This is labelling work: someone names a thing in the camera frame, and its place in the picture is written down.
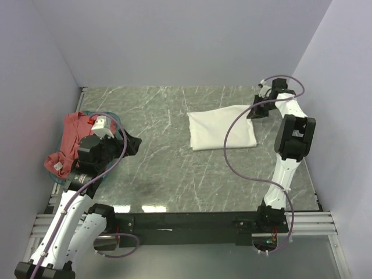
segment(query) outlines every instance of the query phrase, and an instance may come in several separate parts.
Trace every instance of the black bracket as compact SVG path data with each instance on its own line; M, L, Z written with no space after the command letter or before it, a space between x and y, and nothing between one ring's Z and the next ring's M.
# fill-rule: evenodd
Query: black bracket
M112 206L102 205L95 203L88 209L88 214L98 214L106 218L106 229L103 231L104 234L112 234L117 231L117 223L115 218L115 211Z
M255 99L253 104L267 101L267 100L276 100L280 93L289 93L292 95L296 95L295 91L288 89L287 80L285 78L276 78L271 83L271 90L268 96L260 97L258 94L255 95ZM276 109L275 103L265 103L264 105L255 106L247 115L247 119L257 119L257 118L264 118L269 116L269 111Z
M284 209L273 209L267 206L262 200L262 204L257 209L257 226L267 233L271 233L273 228L278 231L288 229L287 218Z
M310 152L316 121L310 117L284 115L277 134L274 150L282 160L296 159L300 162Z
M61 270L52 267L39 267L35 279L75 279L75 272L71 269L72 262L67 262ZM32 262L19 262L14 275L17 279L30 279L36 265Z

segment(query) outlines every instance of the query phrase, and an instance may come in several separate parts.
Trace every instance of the marble table surface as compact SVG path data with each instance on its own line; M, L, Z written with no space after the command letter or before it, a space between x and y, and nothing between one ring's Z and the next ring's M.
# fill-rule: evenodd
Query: marble table surface
M220 212L256 210L269 185L245 181L227 167L222 150L192 151L187 112L248 105L255 87L102 87L84 88L80 110L110 111L143 142L136 156L124 158L101 184L95 202L116 212ZM230 149L239 172L271 178L278 111L253 121L257 146ZM295 210L318 210L306 164L301 163L289 193Z

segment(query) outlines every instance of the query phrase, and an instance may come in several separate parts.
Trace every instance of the black metal bar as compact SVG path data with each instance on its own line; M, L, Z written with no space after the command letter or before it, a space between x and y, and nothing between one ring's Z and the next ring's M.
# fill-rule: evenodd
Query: black metal bar
M252 234L270 233L257 225L257 212L116 213L120 232L138 236L141 245L223 244L252 245ZM288 232L288 224L277 226ZM120 238L120 247L134 247Z

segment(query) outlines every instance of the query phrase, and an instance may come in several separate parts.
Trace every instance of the white towel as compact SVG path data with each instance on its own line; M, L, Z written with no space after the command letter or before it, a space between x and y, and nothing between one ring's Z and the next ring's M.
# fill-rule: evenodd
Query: white towel
M247 107L247 105L236 105L208 112L187 113L190 121L190 147L192 150L223 148L228 128ZM240 117L232 128L227 139L227 148L254 147L257 145L253 124L251 119L246 119L247 114L248 112Z

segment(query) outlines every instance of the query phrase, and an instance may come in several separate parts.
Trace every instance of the white tag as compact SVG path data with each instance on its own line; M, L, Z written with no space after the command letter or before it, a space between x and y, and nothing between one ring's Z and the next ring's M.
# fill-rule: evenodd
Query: white tag
M56 171L59 171L59 170L63 167L63 165L62 165L61 162L58 162L58 163L55 164L53 167L56 169Z

